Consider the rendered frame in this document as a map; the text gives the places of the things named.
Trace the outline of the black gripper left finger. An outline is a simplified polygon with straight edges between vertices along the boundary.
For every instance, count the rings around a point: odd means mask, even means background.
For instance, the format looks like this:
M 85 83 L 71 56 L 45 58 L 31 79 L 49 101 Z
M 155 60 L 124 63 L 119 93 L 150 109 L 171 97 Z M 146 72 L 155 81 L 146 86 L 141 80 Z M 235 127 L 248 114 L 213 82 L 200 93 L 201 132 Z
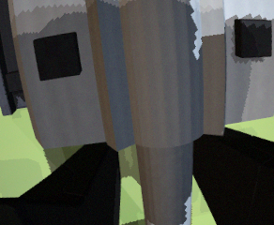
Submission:
M 18 198 L 0 198 L 0 225 L 119 225 L 119 195 L 117 151 L 85 143 Z

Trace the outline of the grey metal shaft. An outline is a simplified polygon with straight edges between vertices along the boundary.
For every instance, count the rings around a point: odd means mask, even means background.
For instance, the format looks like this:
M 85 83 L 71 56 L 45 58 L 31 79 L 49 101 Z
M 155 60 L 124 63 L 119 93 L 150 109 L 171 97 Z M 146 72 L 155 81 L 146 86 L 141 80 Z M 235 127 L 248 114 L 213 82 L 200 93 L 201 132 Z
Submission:
M 145 225 L 190 225 L 193 142 L 168 149 L 136 147 Z

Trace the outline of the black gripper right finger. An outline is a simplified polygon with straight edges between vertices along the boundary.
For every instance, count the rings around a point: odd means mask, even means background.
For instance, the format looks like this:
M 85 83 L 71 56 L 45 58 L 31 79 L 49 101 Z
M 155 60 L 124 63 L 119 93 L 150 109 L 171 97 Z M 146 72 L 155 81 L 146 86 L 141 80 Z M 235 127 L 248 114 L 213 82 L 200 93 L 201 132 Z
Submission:
M 224 127 L 193 140 L 192 156 L 216 225 L 274 225 L 274 142 Z

